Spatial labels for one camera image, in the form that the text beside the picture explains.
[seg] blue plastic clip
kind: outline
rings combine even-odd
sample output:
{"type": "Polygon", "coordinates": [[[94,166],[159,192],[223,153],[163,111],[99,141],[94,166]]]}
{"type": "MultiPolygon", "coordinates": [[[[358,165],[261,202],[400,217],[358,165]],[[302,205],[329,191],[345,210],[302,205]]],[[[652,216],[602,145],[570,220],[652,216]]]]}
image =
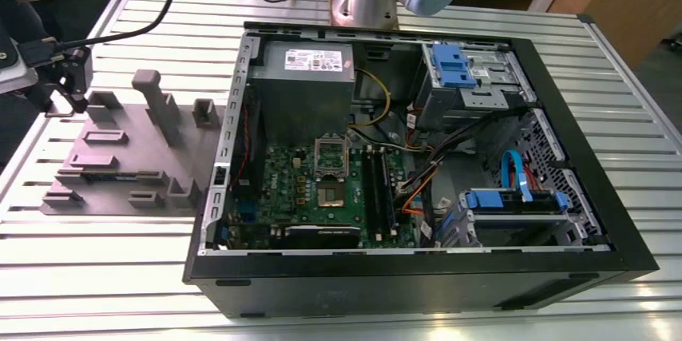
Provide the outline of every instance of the blue plastic clip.
{"type": "Polygon", "coordinates": [[[564,192],[554,193],[554,197],[557,198],[558,210],[561,213],[569,210],[569,198],[564,192]]]}
{"type": "Polygon", "coordinates": [[[512,188],[510,186],[510,160],[514,161],[516,168],[516,187],[521,190],[524,195],[524,201],[533,201],[532,190],[529,189],[529,180],[526,172],[524,172],[524,160],[521,159],[521,153],[516,149],[509,149],[502,155],[502,188],[512,188]]]}
{"type": "Polygon", "coordinates": [[[478,82],[469,75],[469,59],[462,55],[460,46],[434,44],[432,52],[441,75],[441,86],[448,88],[474,88],[478,82]]]}

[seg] slotted aluminum surface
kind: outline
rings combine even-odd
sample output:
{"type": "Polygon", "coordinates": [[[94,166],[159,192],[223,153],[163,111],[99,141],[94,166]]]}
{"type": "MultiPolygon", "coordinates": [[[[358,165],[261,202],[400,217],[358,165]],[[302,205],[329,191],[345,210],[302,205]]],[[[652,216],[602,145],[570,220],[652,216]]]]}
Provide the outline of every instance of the slotted aluminum surface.
{"type": "MultiPolygon", "coordinates": [[[[94,34],[134,30],[163,0],[113,0],[94,34]]],[[[175,0],[150,34],[98,46],[94,89],[142,101],[139,68],[163,74],[178,103],[225,103],[246,20],[327,24],[327,0],[175,0]]],[[[41,199],[82,117],[43,118],[0,178],[0,338],[81,339],[618,339],[682,333],[682,156],[680,136],[621,67],[598,30],[574,16],[450,8],[433,18],[400,10],[404,30],[530,38],[609,172],[661,271],[593,289],[541,311],[505,314],[227,320],[182,282],[193,220],[45,216],[41,199]]]]}

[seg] metal frame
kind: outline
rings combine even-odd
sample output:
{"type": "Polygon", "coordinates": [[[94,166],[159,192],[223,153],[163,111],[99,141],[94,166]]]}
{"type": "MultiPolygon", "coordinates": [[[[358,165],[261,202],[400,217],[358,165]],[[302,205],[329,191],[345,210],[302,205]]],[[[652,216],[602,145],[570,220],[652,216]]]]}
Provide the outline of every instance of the metal frame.
{"type": "MultiPolygon", "coordinates": [[[[129,0],[109,31],[143,26],[163,2],[129,0]]],[[[162,88],[174,92],[178,103],[214,98],[225,105],[243,20],[329,23],[329,0],[298,0],[297,5],[275,7],[258,0],[177,0],[177,4],[178,11],[149,36],[94,50],[93,88],[115,91],[125,102],[135,101],[126,85],[131,71],[145,66],[162,71],[162,88]]],[[[682,156],[677,140],[665,133],[674,127],[656,117],[656,103],[642,105],[646,93],[620,74],[625,65],[609,59],[610,52],[572,15],[449,7],[440,18],[416,18],[400,9],[400,19],[404,29],[416,31],[498,34],[534,41],[661,271],[633,284],[592,289],[538,311],[229,321],[199,289],[179,279],[193,220],[55,218],[38,212],[49,188],[42,183],[51,182],[51,170],[65,160],[65,141],[81,132],[81,124],[69,122],[78,119],[54,119],[34,146],[34,139],[26,139],[27,160],[14,161],[20,169],[8,167],[3,174],[15,175],[0,210],[3,336],[79,335],[89,341],[171,336],[201,341],[239,339],[246,333],[251,339],[269,340],[275,332],[282,339],[330,341],[358,336],[528,341],[533,334],[533,339],[574,341],[614,336],[673,339],[682,332],[682,156]]]]}

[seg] barcode label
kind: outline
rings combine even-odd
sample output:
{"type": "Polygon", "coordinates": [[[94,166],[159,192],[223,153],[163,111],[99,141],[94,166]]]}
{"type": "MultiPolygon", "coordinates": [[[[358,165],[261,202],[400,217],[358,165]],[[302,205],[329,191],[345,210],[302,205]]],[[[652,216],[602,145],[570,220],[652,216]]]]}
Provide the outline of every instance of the barcode label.
{"type": "Polygon", "coordinates": [[[413,113],[408,114],[408,128],[416,129],[417,127],[417,115],[413,113]]]}
{"type": "Polygon", "coordinates": [[[422,230],[422,233],[425,233],[426,238],[430,240],[433,230],[432,230],[432,227],[429,226],[429,224],[426,223],[426,221],[422,221],[421,230],[422,230]]]}

